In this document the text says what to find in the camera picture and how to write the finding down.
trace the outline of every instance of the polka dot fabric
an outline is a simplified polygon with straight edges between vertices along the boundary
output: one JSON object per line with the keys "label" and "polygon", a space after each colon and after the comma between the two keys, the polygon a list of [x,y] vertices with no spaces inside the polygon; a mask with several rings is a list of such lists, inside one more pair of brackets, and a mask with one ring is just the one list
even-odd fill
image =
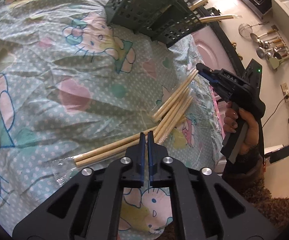
{"label": "polka dot fabric", "polygon": [[[55,161],[154,127],[149,113],[202,61],[190,35],[168,50],[107,26],[106,2],[0,0],[0,224],[9,234],[59,189]],[[164,145],[190,168],[214,168],[221,130],[210,88],[198,77],[190,88],[187,121]],[[148,205],[168,200],[161,191],[140,190]],[[119,236],[155,239],[162,231],[150,220]]]}

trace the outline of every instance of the pink door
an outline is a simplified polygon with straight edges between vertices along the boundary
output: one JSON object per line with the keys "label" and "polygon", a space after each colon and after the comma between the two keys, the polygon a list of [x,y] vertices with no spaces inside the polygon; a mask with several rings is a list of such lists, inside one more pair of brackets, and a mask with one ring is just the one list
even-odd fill
{"label": "pink door", "polygon": [[226,51],[209,26],[192,34],[205,65],[213,70],[226,69],[235,73]]}

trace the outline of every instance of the sleeve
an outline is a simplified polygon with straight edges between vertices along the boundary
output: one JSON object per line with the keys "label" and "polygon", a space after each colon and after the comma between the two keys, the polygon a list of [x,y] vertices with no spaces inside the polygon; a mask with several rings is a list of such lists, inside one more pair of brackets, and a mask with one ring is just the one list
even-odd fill
{"label": "sleeve", "polygon": [[245,155],[238,155],[235,164],[227,162],[222,178],[240,192],[255,185],[264,176],[263,158],[258,146]]}

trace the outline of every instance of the human hand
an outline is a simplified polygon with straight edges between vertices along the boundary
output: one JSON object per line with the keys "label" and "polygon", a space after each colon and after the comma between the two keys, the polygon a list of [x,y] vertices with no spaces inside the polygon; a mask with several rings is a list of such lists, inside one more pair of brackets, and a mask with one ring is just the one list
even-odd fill
{"label": "human hand", "polygon": [[[224,131],[235,133],[236,128],[238,127],[238,124],[236,122],[236,119],[238,118],[238,114],[231,108],[232,102],[227,103],[227,110],[225,112],[225,118],[224,118]],[[249,152],[249,150],[256,146],[259,141],[259,126],[257,121],[255,120],[254,116],[242,109],[239,108],[239,115],[240,117],[245,120],[249,126],[246,138],[244,139],[243,144],[240,147],[239,154],[243,155]]]}

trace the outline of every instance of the cartoon print fabric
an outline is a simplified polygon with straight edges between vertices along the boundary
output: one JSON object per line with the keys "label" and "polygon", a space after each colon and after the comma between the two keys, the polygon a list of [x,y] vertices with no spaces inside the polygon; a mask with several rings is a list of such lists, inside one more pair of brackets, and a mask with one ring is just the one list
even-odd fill
{"label": "cartoon print fabric", "polygon": [[[106,2],[0,0],[0,224],[9,234],[78,172],[66,158],[155,126],[148,113],[201,61],[191,36],[168,50],[107,26]],[[211,91],[201,79],[190,88],[187,120],[164,145],[190,168],[213,168],[221,131]],[[121,240],[156,239],[171,220],[168,189],[124,190]]]}

